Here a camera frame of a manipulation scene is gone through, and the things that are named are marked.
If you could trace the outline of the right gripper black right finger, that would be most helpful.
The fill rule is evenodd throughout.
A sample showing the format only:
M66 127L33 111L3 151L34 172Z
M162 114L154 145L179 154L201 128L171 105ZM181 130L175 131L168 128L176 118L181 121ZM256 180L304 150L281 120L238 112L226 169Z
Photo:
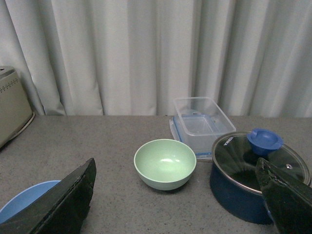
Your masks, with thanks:
M312 232L312 188L263 158L255 174L266 207L280 234Z

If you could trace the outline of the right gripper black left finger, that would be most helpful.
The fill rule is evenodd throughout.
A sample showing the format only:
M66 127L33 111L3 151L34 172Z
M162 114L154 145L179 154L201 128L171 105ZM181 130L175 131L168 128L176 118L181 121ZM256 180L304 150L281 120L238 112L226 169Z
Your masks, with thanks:
M0 225L2 234L79 234L96 179L93 158Z

